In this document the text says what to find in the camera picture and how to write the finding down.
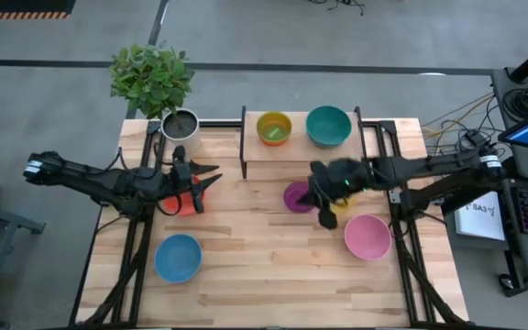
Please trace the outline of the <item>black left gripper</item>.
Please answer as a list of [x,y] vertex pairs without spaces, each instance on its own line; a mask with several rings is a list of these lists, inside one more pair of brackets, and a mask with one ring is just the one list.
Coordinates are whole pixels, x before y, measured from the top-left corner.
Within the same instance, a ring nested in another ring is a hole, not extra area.
[[192,202],[197,213],[204,211],[201,201],[201,193],[206,191],[212,184],[219,180],[223,174],[219,173],[206,179],[200,179],[198,175],[219,169],[218,165],[201,165],[193,160],[186,160],[184,147],[176,147],[172,153],[170,172],[167,174],[167,183],[170,196],[180,199],[180,194],[186,191],[192,193]]

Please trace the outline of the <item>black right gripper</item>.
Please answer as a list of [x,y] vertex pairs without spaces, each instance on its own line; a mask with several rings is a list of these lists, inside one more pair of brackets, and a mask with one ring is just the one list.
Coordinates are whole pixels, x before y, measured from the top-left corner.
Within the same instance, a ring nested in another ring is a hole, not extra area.
[[315,206],[319,224],[325,229],[336,229],[336,214],[331,202],[348,198],[369,187],[369,165],[365,161],[340,158],[325,165],[320,160],[310,163],[309,192],[296,201],[298,205]]

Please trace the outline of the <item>small purple plastic bowl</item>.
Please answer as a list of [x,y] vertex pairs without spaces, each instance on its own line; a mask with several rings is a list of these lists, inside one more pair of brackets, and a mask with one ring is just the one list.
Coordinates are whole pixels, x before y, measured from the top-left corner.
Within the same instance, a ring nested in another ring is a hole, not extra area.
[[283,194],[286,207],[294,213],[308,213],[314,209],[313,205],[299,204],[298,201],[308,192],[306,181],[295,181],[288,185]]

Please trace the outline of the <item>small yellow plastic bowl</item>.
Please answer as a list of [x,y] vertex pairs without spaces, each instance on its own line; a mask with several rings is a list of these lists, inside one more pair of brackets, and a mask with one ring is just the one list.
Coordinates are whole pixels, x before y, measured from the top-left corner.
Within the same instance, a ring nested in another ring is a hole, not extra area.
[[336,215],[347,215],[356,204],[355,197],[337,199],[331,202],[330,210]]

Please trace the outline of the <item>large coral red bowl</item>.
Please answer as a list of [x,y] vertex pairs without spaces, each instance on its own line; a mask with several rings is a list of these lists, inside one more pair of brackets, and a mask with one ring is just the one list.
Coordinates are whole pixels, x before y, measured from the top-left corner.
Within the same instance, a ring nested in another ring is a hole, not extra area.
[[180,194],[180,199],[176,196],[168,197],[160,202],[162,210],[168,214],[180,216],[194,215],[196,213],[193,206],[193,197],[190,191]]

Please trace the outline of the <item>large pink bowl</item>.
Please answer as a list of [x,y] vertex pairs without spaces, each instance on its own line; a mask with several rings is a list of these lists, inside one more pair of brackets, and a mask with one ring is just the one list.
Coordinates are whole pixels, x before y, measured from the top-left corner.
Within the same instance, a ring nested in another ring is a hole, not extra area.
[[357,258],[372,261],[383,258],[391,249],[391,233],[377,216],[361,214],[348,221],[344,229],[347,249]]

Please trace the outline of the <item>large teal bowl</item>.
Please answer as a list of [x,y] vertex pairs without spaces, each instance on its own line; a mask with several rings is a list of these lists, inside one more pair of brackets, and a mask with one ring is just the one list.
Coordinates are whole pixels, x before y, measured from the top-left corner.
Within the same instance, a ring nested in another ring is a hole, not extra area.
[[352,131],[348,114],[334,106],[324,105],[312,110],[305,120],[309,139],[319,148],[338,147]]

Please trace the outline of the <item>large blue bowl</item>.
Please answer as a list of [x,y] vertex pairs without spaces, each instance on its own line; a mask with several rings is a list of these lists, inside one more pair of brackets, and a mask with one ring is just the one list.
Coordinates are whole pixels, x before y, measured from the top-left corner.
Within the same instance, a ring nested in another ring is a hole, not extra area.
[[191,280],[203,263],[203,252],[196,238],[187,234],[167,237],[158,247],[154,267],[158,275],[169,283]]

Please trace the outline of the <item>wooden shelf with black legs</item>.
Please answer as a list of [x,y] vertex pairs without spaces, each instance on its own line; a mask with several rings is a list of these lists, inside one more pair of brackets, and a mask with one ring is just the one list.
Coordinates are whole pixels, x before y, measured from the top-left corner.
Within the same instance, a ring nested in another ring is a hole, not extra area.
[[338,147],[319,148],[305,130],[305,120],[310,112],[258,112],[243,107],[239,151],[242,177],[248,176],[250,162],[308,162],[361,157],[363,131],[358,126],[356,113],[346,112],[352,131],[344,143]]

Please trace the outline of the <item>white plant pot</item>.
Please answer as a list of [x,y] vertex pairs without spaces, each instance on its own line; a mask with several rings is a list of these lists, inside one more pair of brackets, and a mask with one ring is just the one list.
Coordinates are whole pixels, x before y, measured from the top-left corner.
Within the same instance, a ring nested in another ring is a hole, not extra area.
[[184,147],[187,156],[197,152],[202,144],[199,118],[190,109],[168,112],[161,120],[160,132],[169,149]]

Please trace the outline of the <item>green leafy plant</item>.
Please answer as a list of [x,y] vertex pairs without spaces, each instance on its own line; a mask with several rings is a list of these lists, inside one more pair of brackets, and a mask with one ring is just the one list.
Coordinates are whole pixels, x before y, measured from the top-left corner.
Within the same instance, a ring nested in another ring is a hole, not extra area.
[[192,92],[194,70],[186,64],[185,51],[133,44],[112,59],[110,95],[126,100],[129,110],[148,119],[175,116]]

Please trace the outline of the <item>white paper sheet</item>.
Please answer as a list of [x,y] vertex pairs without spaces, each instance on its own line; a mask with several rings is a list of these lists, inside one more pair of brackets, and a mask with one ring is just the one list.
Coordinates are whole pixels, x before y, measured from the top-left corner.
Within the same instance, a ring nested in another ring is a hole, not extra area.
[[488,192],[454,212],[459,235],[504,241],[499,195]]

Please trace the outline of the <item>black power strip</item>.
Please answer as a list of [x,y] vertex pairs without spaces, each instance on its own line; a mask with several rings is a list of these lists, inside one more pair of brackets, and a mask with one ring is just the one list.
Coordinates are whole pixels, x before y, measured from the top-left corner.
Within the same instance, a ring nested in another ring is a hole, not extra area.
[[476,150],[480,157],[498,156],[498,151],[495,149],[495,145],[489,138],[484,137],[479,131],[469,130],[464,135],[464,138]]

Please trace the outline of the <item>yellow black hazard strip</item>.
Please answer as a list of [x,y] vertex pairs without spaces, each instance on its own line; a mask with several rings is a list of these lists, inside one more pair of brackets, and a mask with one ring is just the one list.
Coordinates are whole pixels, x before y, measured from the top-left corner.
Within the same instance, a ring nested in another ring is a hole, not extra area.
[[65,19],[76,0],[0,0],[0,20]]

